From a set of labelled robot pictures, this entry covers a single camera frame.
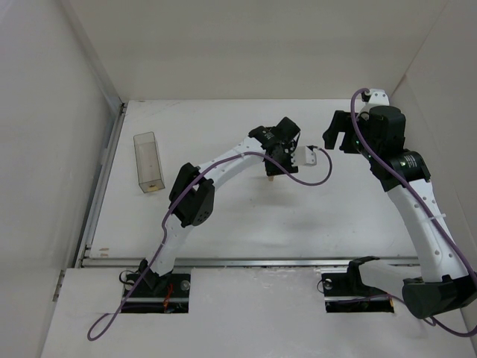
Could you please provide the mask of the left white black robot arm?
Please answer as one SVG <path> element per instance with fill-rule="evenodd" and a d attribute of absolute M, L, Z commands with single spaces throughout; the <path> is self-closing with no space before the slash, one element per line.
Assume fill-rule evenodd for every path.
<path fill-rule="evenodd" d="M 300 128 L 289 118 L 272 127 L 259 126 L 225 154 L 199 166 L 184 164 L 169 194 L 170 205 L 161 226 L 158 249 L 139 264 L 139 277 L 153 294 L 168 284 L 180 247 L 193 227 L 211 215 L 215 193 L 228 180 L 256 164 L 264 163 L 268 177 L 294 174 L 291 164 Z"/>

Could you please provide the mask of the clear plastic box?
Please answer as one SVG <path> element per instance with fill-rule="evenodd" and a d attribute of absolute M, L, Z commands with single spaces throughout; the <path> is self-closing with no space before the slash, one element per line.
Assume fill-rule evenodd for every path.
<path fill-rule="evenodd" d="M 144 193 L 164 189 L 164 178 L 154 132 L 133 137 L 138 184 Z"/>

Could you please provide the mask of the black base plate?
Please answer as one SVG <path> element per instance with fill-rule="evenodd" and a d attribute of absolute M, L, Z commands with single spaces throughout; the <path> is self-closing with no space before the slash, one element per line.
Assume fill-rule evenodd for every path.
<path fill-rule="evenodd" d="M 323 273 L 320 284 L 327 313 L 394 313 L 384 291 L 365 286 L 346 272 Z"/>
<path fill-rule="evenodd" d="M 172 273 L 158 292 L 142 281 L 126 300 L 120 313 L 184 314 L 189 312 L 191 272 Z"/>

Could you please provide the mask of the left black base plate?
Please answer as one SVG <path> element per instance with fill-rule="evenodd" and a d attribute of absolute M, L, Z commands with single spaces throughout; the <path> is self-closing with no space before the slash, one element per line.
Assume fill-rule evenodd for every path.
<path fill-rule="evenodd" d="M 120 313 L 184 314 L 189 312 L 191 272 L 172 273 L 158 292 L 142 281 L 126 300 Z"/>

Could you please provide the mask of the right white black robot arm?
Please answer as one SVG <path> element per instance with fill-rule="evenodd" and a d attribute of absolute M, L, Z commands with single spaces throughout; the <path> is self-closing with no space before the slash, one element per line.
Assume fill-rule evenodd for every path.
<path fill-rule="evenodd" d="M 420 264 L 420 276 L 394 268 L 377 257 L 350 262 L 339 287 L 348 295 L 386 292 L 403 299 L 416 318 L 429 318 L 466 307 L 476 300 L 476 285 L 452 247 L 452 237 L 435 201 L 422 156 L 405 148 L 405 115 L 392 106 L 363 111 L 357 122 L 337 110 L 323 134 L 327 149 L 361 154 L 397 208 Z"/>

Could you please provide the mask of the metal rail front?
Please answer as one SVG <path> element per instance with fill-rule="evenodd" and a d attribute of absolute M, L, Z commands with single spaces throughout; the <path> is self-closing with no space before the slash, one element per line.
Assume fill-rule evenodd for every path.
<path fill-rule="evenodd" d="M 331 258 L 177 258 L 176 267 L 318 267 L 318 266 L 347 266 L 352 257 L 331 257 Z M 84 258 L 78 264 L 81 268 L 121 268 L 137 267 L 140 259 L 136 258 Z"/>

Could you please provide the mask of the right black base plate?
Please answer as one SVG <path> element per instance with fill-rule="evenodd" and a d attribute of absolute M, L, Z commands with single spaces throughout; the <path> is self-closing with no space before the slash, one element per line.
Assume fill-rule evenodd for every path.
<path fill-rule="evenodd" d="M 394 313 L 384 291 L 365 286 L 346 272 L 323 273 L 320 284 L 327 313 Z"/>

